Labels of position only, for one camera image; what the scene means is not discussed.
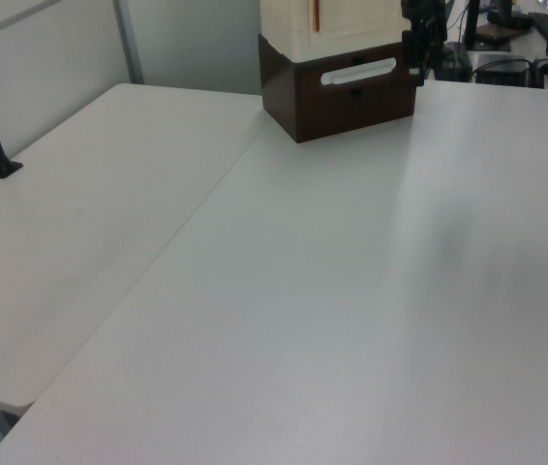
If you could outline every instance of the desk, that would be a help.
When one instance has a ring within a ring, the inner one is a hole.
[[[455,0],[455,5],[453,6],[452,13],[450,14],[450,18],[448,20],[448,26],[454,23],[455,18],[458,14],[460,14],[465,6],[465,1],[462,0]],[[536,0],[519,0],[517,2],[519,7],[521,8],[522,13],[544,13],[548,14],[548,7],[547,5],[543,5]],[[486,24],[487,23],[487,15],[486,14],[480,14],[478,16],[478,25]],[[463,42],[463,32],[466,29],[466,20],[464,19],[463,27],[462,27],[462,42]],[[457,25],[452,27],[448,31],[448,40],[450,42],[457,42],[459,37],[459,21],[457,21]],[[544,57],[545,55],[545,48],[547,46],[547,41],[541,36],[541,34],[536,31],[536,29],[533,27],[527,34],[517,37],[515,39],[510,40],[511,45],[511,52],[500,52],[500,51],[471,51],[470,52],[470,60],[472,62],[472,68],[475,69],[478,63],[478,55],[480,53],[497,53],[497,54],[505,54],[505,55],[521,55],[525,58],[534,61],[535,57],[538,54],[542,54]]]
[[[120,85],[0,180],[0,409],[22,414],[263,128],[260,98]]]
[[[547,464],[538,106],[429,81],[413,118],[300,145],[269,123],[0,465]]]

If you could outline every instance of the white wall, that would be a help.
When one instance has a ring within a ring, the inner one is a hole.
[[[6,154],[16,155],[119,82],[129,77],[112,0],[61,0],[1,30]]]
[[[146,84],[260,94],[259,0],[123,0],[121,6]]]

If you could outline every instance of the wooden drawer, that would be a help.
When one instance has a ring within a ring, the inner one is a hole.
[[[296,64],[259,36],[259,60],[263,107],[296,142],[413,114],[416,87],[401,43]],[[383,61],[396,64],[382,76],[322,81],[325,73]]]

